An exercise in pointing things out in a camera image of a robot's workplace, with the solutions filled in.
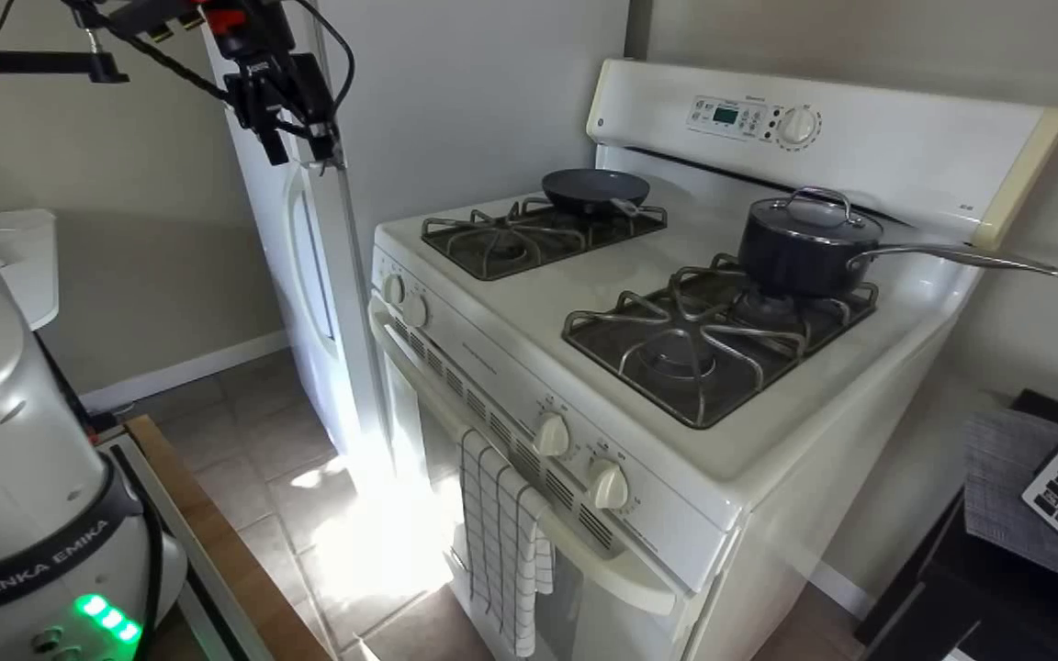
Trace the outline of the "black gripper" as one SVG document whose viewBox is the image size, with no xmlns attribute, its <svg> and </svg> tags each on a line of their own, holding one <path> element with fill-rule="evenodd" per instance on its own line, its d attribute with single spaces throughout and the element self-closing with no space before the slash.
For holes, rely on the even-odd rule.
<svg viewBox="0 0 1058 661">
<path fill-rule="evenodd" d="M 222 92 L 241 128 L 256 128 L 256 140 L 270 165 L 286 161 L 279 128 L 286 117 L 308 136 L 320 165 L 345 165 L 341 132 L 334 125 L 334 95 L 320 72 L 320 62 L 301 55 L 270 55 L 265 62 L 241 62 L 222 76 Z"/>
</svg>

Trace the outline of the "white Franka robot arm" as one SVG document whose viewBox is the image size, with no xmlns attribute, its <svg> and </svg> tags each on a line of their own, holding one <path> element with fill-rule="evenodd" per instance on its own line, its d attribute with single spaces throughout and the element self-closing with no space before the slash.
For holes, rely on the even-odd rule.
<svg viewBox="0 0 1058 661">
<path fill-rule="evenodd" d="M 0 270 L 0 661 L 144 661 L 191 576 L 128 437 L 96 448 Z"/>
</svg>

